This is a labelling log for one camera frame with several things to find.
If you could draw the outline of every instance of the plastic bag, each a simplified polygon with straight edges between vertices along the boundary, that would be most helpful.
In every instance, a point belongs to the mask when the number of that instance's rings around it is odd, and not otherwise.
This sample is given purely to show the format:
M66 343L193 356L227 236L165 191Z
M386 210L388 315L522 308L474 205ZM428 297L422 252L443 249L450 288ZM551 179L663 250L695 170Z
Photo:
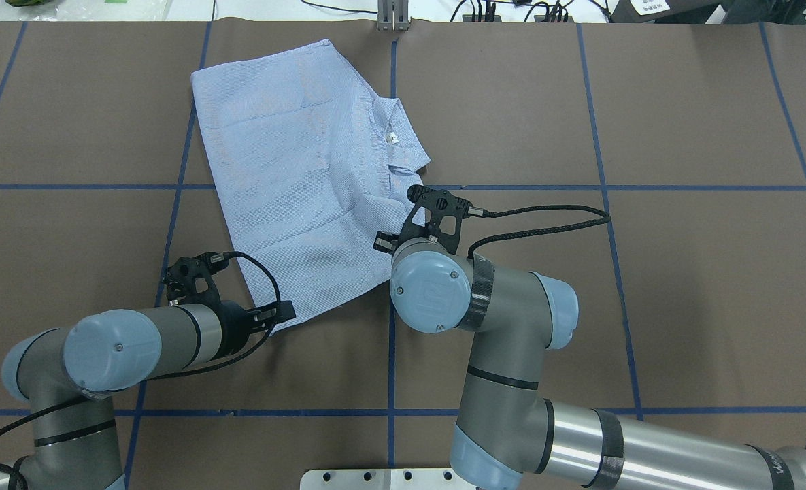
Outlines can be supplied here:
M0 0L5 18L15 10L19 20L46 21L155 21L167 18L169 0L52 0L43 5L13 7Z

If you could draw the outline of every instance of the folded garment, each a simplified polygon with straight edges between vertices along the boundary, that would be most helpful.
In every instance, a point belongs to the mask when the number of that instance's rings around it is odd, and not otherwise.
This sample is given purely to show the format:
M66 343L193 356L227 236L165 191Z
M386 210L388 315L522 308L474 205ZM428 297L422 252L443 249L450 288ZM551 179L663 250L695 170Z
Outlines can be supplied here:
M276 277L297 319L390 278L374 251L412 204L427 157L399 99L379 97L329 40L191 75L209 166L235 249ZM256 305L267 279L242 267Z

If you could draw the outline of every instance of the white floor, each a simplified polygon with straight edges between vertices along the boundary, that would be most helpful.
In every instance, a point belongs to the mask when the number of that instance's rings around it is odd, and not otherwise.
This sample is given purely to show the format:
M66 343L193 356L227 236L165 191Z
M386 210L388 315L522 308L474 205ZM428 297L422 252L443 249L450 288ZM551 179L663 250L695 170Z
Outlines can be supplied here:
M609 0L613 9L618 0ZM377 0L313 0L349 9L375 10ZM458 0L409 0L412 18L447 22ZM105 0L54 0L37 7L15 8L0 0L0 20L96 20L96 21L206 21L212 15L213 0L128 0L106 3ZM500 3L497 14L503 22L521 22L529 7ZM605 17L590 0L574 0L569 12L576 22L605 22ZM456 16L471 13L467 2ZM541 13L541 8L533 13ZM347 20L374 19L371 14L334 12L300 3L299 0L216 0L216 18L235 16L250 20ZM714 16L713 22L719 22Z

